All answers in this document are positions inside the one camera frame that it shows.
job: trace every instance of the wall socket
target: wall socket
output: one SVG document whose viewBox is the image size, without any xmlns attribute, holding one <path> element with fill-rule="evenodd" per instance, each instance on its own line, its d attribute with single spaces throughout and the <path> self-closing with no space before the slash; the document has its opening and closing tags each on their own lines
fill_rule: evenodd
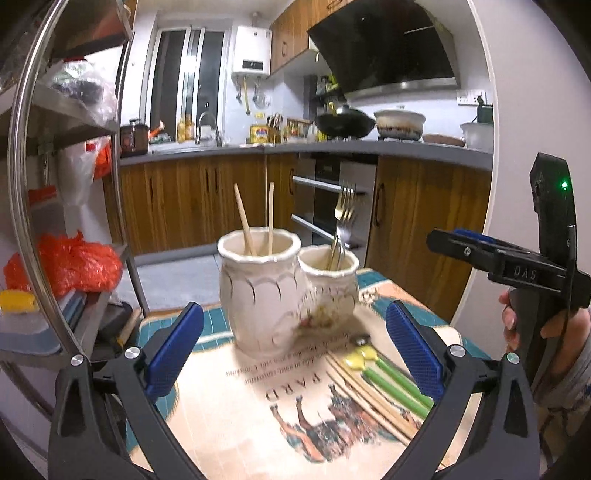
<svg viewBox="0 0 591 480">
<path fill-rule="evenodd" d="M 476 100 L 480 95 L 486 101 L 486 92 L 484 90 L 457 90 L 457 104 L 458 105 L 470 105 L 470 106 L 478 106 L 478 101 Z"/>
</svg>

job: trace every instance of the small ceramic cup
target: small ceramic cup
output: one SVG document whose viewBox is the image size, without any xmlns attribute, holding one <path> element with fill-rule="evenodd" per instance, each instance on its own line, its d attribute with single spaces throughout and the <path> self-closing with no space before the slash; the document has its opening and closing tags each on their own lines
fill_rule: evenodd
<svg viewBox="0 0 591 480">
<path fill-rule="evenodd" d="M 251 235 L 255 250 L 264 251 L 268 228 L 251 228 Z M 280 229 L 273 229 L 272 255 L 245 255 L 242 230 L 217 243 L 222 309 L 237 347 L 252 358 L 286 353 L 298 335 L 298 305 L 307 292 L 297 261 L 300 248 L 297 235 Z"/>
<path fill-rule="evenodd" d="M 301 249 L 298 260 L 308 282 L 308 293 L 300 308 L 300 329 L 331 333 L 338 330 L 353 315 L 359 302 L 357 269 L 359 260 L 345 252 L 340 268 L 325 270 L 330 245 L 313 245 Z"/>
</svg>

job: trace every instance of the screw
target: screw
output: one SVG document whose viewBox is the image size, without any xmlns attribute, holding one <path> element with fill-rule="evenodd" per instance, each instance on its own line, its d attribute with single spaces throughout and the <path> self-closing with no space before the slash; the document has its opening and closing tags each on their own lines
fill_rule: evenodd
<svg viewBox="0 0 591 480">
<path fill-rule="evenodd" d="M 70 364 L 74 367 L 77 367 L 78 365 L 80 365 L 82 362 L 84 361 L 84 356 L 83 355 L 74 355 L 72 357 L 72 360 L 70 360 Z"/>
<path fill-rule="evenodd" d="M 509 352 L 507 354 L 507 360 L 509 360 L 509 362 L 513 365 L 517 365 L 519 363 L 519 355 L 513 352 Z"/>
<path fill-rule="evenodd" d="M 140 349 L 136 346 L 131 346 L 125 351 L 125 358 L 138 358 Z"/>
<path fill-rule="evenodd" d="M 449 352 L 458 358 L 462 358 L 464 355 L 466 355 L 466 349 L 462 345 L 452 345 L 449 348 Z"/>
</svg>

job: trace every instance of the human hand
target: human hand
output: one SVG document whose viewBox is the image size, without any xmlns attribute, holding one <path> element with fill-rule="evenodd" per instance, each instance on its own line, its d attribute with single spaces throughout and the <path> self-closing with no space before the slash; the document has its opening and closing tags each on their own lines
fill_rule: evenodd
<svg viewBox="0 0 591 480">
<path fill-rule="evenodd" d="M 505 305 L 501 319 L 505 325 L 507 351 L 512 352 L 519 347 L 519 333 L 517 333 L 515 328 L 518 320 L 509 302 L 509 290 L 501 294 L 499 302 Z M 560 336 L 563 330 L 564 320 L 565 311 L 562 310 L 548 320 L 542 327 L 540 331 L 541 337 L 548 339 Z M 589 332 L 591 332 L 591 316 L 589 315 L 588 309 L 572 311 L 566 332 L 564 333 L 562 346 L 554 362 L 550 365 L 550 375 L 560 377 L 572 368 L 583 351 L 583 347 L 589 337 Z"/>
</svg>

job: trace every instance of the white water heater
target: white water heater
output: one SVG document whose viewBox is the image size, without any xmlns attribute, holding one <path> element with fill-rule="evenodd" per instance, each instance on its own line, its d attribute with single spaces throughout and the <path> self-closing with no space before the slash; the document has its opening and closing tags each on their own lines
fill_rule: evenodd
<svg viewBox="0 0 591 480">
<path fill-rule="evenodd" d="M 266 28 L 238 27 L 232 73 L 268 77 L 271 73 L 271 37 Z"/>
</svg>

